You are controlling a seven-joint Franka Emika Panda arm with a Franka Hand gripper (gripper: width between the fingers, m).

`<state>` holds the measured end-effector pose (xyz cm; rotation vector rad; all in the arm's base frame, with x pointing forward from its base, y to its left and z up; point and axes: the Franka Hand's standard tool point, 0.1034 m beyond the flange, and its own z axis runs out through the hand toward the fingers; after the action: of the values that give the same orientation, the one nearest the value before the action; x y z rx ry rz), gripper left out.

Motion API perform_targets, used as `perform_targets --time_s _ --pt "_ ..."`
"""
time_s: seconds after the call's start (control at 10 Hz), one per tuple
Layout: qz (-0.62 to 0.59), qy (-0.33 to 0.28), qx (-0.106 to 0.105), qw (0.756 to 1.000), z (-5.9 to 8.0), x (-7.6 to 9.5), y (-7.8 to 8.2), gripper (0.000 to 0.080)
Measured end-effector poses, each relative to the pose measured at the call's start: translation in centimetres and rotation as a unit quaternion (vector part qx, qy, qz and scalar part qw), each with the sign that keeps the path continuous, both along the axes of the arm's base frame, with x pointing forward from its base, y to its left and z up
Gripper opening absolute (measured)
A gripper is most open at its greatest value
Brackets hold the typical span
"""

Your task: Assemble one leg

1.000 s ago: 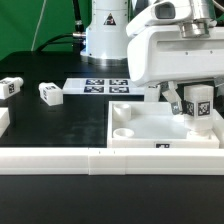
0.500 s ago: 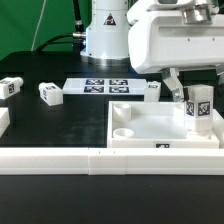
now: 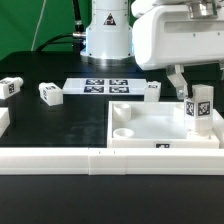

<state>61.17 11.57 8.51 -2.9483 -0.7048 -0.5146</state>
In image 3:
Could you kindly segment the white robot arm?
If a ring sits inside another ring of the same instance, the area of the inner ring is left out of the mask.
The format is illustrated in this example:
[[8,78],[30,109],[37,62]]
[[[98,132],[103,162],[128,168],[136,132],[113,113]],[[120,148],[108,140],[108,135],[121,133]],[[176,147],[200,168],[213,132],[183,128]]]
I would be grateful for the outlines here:
[[188,65],[224,62],[224,0],[92,0],[84,60],[108,65],[133,57],[164,68],[180,99],[191,96]]

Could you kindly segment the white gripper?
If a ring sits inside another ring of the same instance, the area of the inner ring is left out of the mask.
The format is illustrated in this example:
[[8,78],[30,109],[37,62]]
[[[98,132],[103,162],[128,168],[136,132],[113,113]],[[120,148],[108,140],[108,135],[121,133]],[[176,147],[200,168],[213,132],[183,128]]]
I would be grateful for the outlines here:
[[135,0],[131,11],[136,63],[166,67],[179,100],[188,97],[182,65],[224,60],[224,0]]

